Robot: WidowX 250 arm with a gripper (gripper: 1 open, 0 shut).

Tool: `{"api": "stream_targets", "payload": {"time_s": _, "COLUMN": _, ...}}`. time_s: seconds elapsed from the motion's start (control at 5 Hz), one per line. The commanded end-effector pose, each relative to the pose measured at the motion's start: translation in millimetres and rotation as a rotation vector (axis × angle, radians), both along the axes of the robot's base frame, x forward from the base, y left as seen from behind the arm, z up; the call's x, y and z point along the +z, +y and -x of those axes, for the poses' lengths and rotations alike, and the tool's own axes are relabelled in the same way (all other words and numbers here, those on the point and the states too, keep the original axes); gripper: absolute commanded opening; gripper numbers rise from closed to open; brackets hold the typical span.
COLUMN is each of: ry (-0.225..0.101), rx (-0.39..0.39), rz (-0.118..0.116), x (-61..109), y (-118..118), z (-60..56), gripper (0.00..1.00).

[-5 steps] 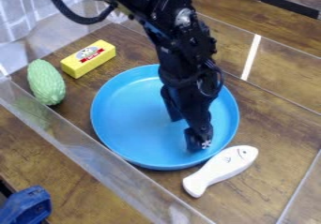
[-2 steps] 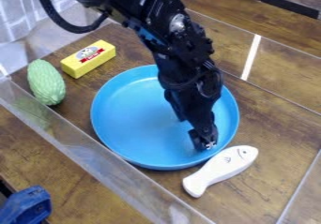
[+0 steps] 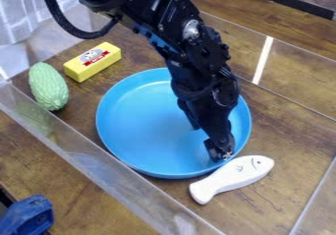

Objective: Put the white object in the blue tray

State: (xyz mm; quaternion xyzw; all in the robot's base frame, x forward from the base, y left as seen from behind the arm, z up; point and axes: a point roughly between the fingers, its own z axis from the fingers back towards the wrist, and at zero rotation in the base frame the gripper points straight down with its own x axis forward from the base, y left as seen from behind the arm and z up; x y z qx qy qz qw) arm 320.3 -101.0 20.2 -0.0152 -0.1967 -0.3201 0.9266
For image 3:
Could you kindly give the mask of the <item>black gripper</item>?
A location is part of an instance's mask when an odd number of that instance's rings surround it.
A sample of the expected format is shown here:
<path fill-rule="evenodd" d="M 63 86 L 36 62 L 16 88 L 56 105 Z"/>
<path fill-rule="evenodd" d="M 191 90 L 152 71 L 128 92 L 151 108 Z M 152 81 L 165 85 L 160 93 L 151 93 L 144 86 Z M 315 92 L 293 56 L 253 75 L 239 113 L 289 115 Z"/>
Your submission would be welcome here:
<path fill-rule="evenodd" d="M 209 137 L 204 145 L 211 160 L 228 160 L 235 154 L 228 115 L 237 104 L 237 78 L 228 68 L 205 74 L 195 69 L 171 68 L 169 74 L 179 108 L 184 111 L 193 130 L 203 129 Z"/>

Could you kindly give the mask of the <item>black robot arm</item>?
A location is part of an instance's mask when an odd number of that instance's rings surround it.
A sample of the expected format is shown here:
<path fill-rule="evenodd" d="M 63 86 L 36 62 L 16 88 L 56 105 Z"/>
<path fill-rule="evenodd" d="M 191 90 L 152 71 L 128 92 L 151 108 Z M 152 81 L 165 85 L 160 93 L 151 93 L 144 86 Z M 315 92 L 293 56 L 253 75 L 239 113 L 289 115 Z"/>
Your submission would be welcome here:
<path fill-rule="evenodd" d="M 93 12 L 145 36 L 164 58 L 177 105 L 215 161 L 233 155 L 228 115 L 237 105 L 240 86 L 227 61 L 228 45 L 207 26 L 191 0 L 79 0 Z"/>

